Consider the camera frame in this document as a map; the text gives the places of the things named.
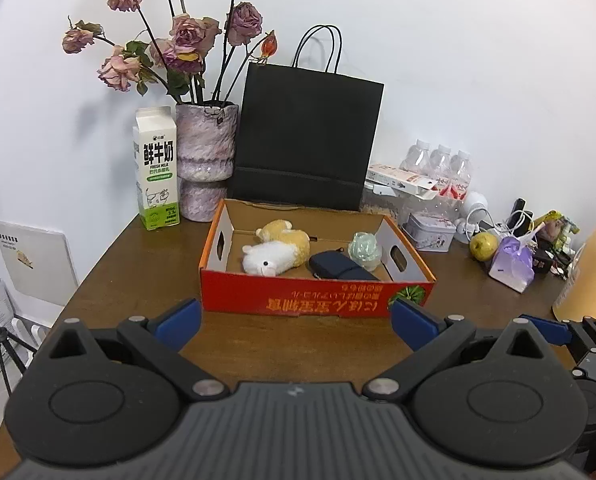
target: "tripod leg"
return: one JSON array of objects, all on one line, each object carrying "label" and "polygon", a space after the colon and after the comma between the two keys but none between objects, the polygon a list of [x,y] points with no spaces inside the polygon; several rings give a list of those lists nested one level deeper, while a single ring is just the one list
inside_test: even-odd
[{"label": "tripod leg", "polygon": [[13,346],[11,346],[11,343],[9,342],[9,340],[6,338],[3,339],[2,345],[5,347],[5,350],[11,357],[12,361],[15,362],[16,366],[18,367],[18,370],[20,370],[20,373],[21,374],[25,373],[25,370],[27,370],[27,367],[25,367],[25,364],[24,364],[24,362],[22,362],[22,359],[16,352],[16,349]]},{"label": "tripod leg", "polygon": [[38,350],[37,348],[34,348],[33,346],[31,346],[29,343],[23,341],[21,338],[19,338],[17,335],[12,334],[9,330],[7,330],[7,337],[11,340],[14,340],[16,343],[18,343],[19,345],[21,345],[22,347],[26,348],[27,350],[29,350],[31,353],[35,354],[36,351]]},{"label": "tripod leg", "polygon": [[2,380],[5,381],[5,388],[7,394],[11,397],[11,386],[9,386],[9,378],[7,377],[7,370],[5,369],[5,361],[2,360],[2,350],[0,349],[0,373],[2,374]]}]

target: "white wall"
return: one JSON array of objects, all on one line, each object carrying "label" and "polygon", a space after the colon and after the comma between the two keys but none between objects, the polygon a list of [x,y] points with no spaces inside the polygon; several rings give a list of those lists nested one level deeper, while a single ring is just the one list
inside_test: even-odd
[{"label": "white wall", "polygon": [[[311,25],[342,29],[340,72],[385,83],[375,160],[399,163],[416,137],[442,142],[472,153],[473,187],[494,216],[523,196],[537,214],[571,216],[581,236],[593,229],[596,0],[245,1],[276,30],[277,64],[290,62]],[[192,15],[221,21],[227,4],[187,0]],[[165,35],[165,0],[143,6]],[[153,87],[143,99],[107,89],[95,73],[106,44],[64,54],[67,14],[102,23],[118,43],[142,29],[136,13],[112,12],[106,0],[0,0],[0,219],[65,232],[82,280],[137,212],[133,111],[171,100]],[[320,37],[302,66],[324,66],[329,40]],[[208,60],[211,87],[219,50]],[[13,295],[32,319],[59,313]]]}]

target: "open shallow box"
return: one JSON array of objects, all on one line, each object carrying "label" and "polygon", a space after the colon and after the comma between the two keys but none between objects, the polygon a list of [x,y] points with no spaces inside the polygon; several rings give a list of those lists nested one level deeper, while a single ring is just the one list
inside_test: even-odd
[{"label": "open shallow box", "polygon": [[[311,254],[345,249],[358,231],[374,233],[382,260],[374,270],[380,282],[314,278],[306,266],[280,276],[249,276],[242,270],[242,247],[259,243],[256,229],[289,220],[311,239]],[[387,317],[399,294],[424,304],[436,282],[403,233],[382,215],[302,206],[223,200],[204,245],[200,280],[205,310],[280,316]]]}]

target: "black paper bag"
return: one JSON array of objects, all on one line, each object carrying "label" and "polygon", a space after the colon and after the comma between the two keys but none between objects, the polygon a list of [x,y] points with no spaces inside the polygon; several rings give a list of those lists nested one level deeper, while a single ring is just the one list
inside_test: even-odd
[{"label": "black paper bag", "polygon": [[250,64],[229,196],[358,210],[382,88],[335,69]]}]

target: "stuffed animal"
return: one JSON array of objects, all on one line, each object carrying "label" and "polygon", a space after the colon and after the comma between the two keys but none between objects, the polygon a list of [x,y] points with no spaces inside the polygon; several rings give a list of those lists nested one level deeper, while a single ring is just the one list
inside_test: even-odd
[{"label": "stuffed animal", "polygon": [[245,245],[242,252],[242,267],[247,274],[277,276],[293,267],[300,267],[309,259],[309,235],[293,230],[291,222],[274,220],[256,236],[263,242],[259,245]]}]

